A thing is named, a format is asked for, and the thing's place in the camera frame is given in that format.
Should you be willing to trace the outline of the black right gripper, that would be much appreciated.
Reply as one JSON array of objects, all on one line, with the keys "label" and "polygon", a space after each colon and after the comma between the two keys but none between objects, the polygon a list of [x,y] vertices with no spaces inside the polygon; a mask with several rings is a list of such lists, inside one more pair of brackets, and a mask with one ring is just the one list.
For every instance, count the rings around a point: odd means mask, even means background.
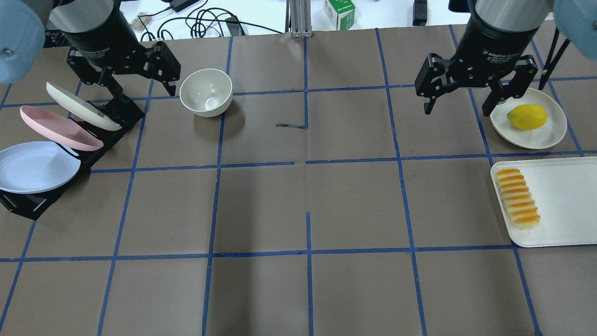
[{"label": "black right gripper", "polygon": [[415,79],[424,114],[431,114],[437,98],[460,88],[490,87],[485,117],[508,98],[524,96],[538,71],[535,58],[524,54],[537,30],[507,31],[471,17],[454,55],[428,54]]}]

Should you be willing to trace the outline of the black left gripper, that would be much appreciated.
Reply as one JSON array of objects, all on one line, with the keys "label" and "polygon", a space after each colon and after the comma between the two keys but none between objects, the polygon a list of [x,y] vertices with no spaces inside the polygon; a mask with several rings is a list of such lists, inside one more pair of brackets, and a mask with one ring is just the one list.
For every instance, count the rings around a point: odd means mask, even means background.
[{"label": "black left gripper", "polygon": [[141,75],[161,82],[167,94],[176,95],[181,64],[164,41],[144,47],[119,9],[113,9],[93,28],[61,30],[72,44],[67,64],[86,85],[106,89],[111,99],[99,110],[123,110],[124,94],[113,75]]}]

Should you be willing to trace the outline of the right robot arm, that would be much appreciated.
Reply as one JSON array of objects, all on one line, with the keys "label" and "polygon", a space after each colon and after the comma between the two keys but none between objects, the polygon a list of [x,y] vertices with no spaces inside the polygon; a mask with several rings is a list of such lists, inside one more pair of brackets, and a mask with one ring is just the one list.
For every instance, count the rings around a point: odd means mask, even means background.
[{"label": "right robot arm", "polygon": [[542,83],[571,43],[584,57],[596,59],[594,0],[452,0],[449,9],[468,12],[470,18],[455,54],[443,59],[430,53],[416,77],[416,94],[423,97],[427,115],[437,98],[460,88],[490,88],[482,105],[485,116],[509,98],[524,96],[539,72],[535,58],[524,51],[548,14],[565,41],[544,67]]}]

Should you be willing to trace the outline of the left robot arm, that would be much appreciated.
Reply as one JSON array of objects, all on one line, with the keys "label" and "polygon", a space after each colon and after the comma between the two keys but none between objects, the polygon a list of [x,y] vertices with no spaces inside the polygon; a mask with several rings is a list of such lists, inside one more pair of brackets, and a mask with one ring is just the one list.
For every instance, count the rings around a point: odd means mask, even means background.
[{"label": "left robot arm", "polygon": [[67,64],[85,85],[123,98],[115,75],[140,75],[176,93],[181,65],[162,41],[143,47],[118,0],[3,0],[0,3],[1,83],[24,79],[42,51],[50,22],[71,44]]}]

